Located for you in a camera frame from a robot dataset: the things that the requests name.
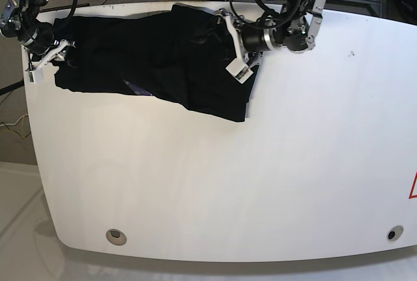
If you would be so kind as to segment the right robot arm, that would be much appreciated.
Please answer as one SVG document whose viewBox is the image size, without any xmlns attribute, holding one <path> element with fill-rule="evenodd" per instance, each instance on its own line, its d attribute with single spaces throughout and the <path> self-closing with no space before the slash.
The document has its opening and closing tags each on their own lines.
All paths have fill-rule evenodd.
<svg viewBox="0 0 417 281">
<path fill-rule="evenodd" d="M 78 0 L 72 0 L 68 16 L 58 25 L 37 20 L 40 9 L 50 0 L 8 0 L 1 13 L 1 34 L 6 38 L 17 38 L 19 43 L 36 55 L 43 55 L 56 48 L 54 34 L 72 19 Z"/>
</svg>

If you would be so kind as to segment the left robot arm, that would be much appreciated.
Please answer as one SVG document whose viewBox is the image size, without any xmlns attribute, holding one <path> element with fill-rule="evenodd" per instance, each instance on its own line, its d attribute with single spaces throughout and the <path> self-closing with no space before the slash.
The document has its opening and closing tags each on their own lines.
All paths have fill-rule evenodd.
<svg viewBox="0 0 417 281">
<path fill-rule="evenodd" d="M 292 52 L 314 49 L 326 0 L 285 0 L 279 12 L 263 0 L 255 0 L 263 13 L 254 22 L 238 15 L 233 0 L 228 1 L 246 52 L 274 51 L 282 46 Z"/>
</svg>

